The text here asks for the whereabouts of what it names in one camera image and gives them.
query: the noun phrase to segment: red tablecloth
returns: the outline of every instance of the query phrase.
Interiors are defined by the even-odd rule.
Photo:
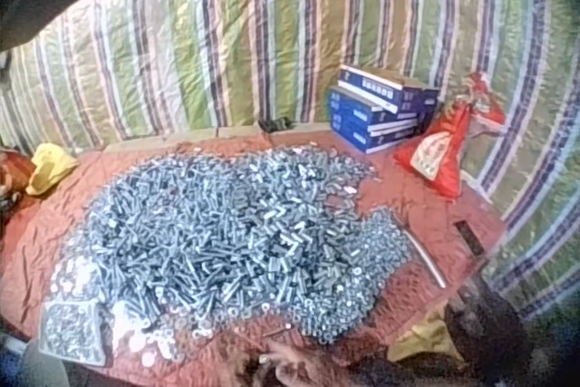
[[[440,289],[426,267],[412,261],[390,279],[382,298],[368,321],[350,332],[331,348],[345,361],[353,361],[379,346],[393,342],[406,328],[420,320],[435,304],[454,294],[466,278],[479,267],[479,261],[469,249],[453,223],[469,222],[481,245],[490,250],[504,231],[498,213],[471,189],[464,187],[460,199],[450,203],[428,189],[422,180],[398,167],[390,152],[363,156],[331,132],[290,133],[234,139],[214,139],[197,144],[181,144],[165,150],[123,153],[93,152],[81,157],[81,165],[62,185],[44,201],[18,241],[15,252],[0,285],[0,312],[16,328],[33,337],[38,331],[38,316],[54,265],[67,232],[82,222],[83,206],[99,192],[113,176],[152,156],[187,153],[194,147],[222,155],[244,151],[266,150],[273,146],[317,142],[321,147],[335,147],[368,160],[379,172],[382,182],[365,180],[361,185],[358,203],[362,213],[379,205],[396,210],[408,222],[446,277],[449,286]],[[281,324],[273,316],[240,323],[241,331],[250,341],[260,342],[264,331],[272,331]],[[216,364],[221,361],[220,349],[247,349],[232,331],[217,333],[212,340],[193,342],[195,358],[184,363],[170,363],[158,357],[155,365],[146,369],[140,354],[129,353],[122,345],[109,368],[100,371],[115,377],[145,385],[218,385]],[[303,344],[305,339],[296,330],[285,334],[283,340]]]

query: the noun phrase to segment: human hand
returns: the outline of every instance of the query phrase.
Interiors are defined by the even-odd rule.
[[[322,350],[298,349],[278,342],[269,343],[267,359],[286,387],[346,387],[355,384],[348,371]]]

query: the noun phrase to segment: striped tarp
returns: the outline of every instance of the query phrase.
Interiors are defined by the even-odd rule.
[[[82,150],[258,117],[327,120],[340,63],[444,92],[474,70],[509,130],[466,170],[507,221],[492,285],[533,322],[580,287],[578,0],[81,0],[14,49],[0,137]]]

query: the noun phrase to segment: cardboard box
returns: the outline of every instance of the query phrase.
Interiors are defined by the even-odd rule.
[[[417,127],[395,127],[380,131],[367,131],[350,121],[350,117],[345,117],[340,112],[331,112],[333,130],[366,154],[393,147],[414,136],[417,132]]]
[[[417,112],[392,113],[370,100],[338,86],[330,87],[328,105],[331,111],[340,112],[350,117],[352,123],[360,124],[368,131],[388,129],[397,125],[411,127],[416,126],[419,122]]]
[[[434,111],[439,90],[396,72],[343,65],[338,85],[393,114]]]

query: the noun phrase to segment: yellow cloth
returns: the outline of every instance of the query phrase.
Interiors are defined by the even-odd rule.
[[[450,332],[443,320],[444,306],[440,306],[427,314],[418,324],[403,334],[389,346],[387,359],[398,362],[415,353],[444,353],[458,362],[463,363],[463,357],[451,340]]]
[[[68,176],[79,164],[63,148],[54,144],[40,144],[32,158],[36,169],[26,187],[28,195],[42,195]]]

